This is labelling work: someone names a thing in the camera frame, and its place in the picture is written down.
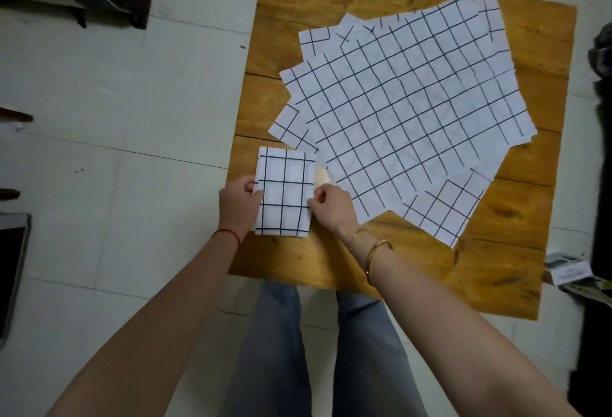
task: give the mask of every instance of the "hand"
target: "hand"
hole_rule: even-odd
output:
[[[234,230],[242,241],[257,218],[264,192],[253,193],[254,175],[245,175],[219,190],[219,228]]]
[[[359,228],[351,194],[337,185],[323,184],[308,200],[312,212],[342,243],[349,245]]]

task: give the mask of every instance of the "white tile floor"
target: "white tile floor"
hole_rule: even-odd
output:
[[[590,256],[601,167],[585,52],[610,0],[578,6],[570,96],[549,249]],[[35,116],[0,138],[0,211],[33,214],[11,336],[0,351],[0,408],[40,416],[73,374],[184,265],[216,224],[256,0],[154,0],[146,32],[0,9],[0,105]],[[214,415],[258,283],[228,277],[168,415]],[[313,414],[331,414],[333,293],[300,289]],[[485,316],[561,389],[582,311],[545,287],[540,321]],[[431,415],[455,415],[401,334]]]

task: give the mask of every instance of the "thin gold bracelet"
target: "thin gold bracelet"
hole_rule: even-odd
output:
[[[365,260],[365,279],[368,281],[368,284],[371,287],[374,286],[374,285],[372,285],[372,279],[370,277],[370,272],[372,270],[372,261],[374,260],[374,253],[383,244],[386,244],[389,247],[389,249],[393,250],[393,245],[391,244],[391,242],[389,242],[389,241],[387,241],[385,239],[382,239],[382,240],[377,241],[376,243],[374,243],[374,246],[372,246],[372,249],[368,253],[368,257]]]
[[[351,240],[351,245],[348,247],[348,252],[351,254],[353,254],[353,244],[355,243],[355,238],[357,237],[357,234],[360,231],[368,231],[368,229],[363,227],[357,228],[357,231],[355,232],[355,235],[353,235],[353,239]]]

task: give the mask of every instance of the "blue jeans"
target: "blue jeans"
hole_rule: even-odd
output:
[[[381,301],[337,293],[333,415],[426,416],[408,357]],[[221,417],[310,416],[311,393],[294,285],[263,282]]]

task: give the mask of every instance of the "wooden table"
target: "wooden table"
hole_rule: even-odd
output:
[[[228,181],[255,173],[259,146],[284,147],[267,130],[289,100],[279,72],[302,61],[299,31],[336,25],[346,12],[370,19],[443,1],[257,0]],[[510,150],[454,250],[392,212],[366,226],[475,309],[535,319],[576,10],[540,0],[499,2],[520,90],[539,133]],[[230,273],[376,294],[344,247],[316,220],[307,238],[250,234]]]

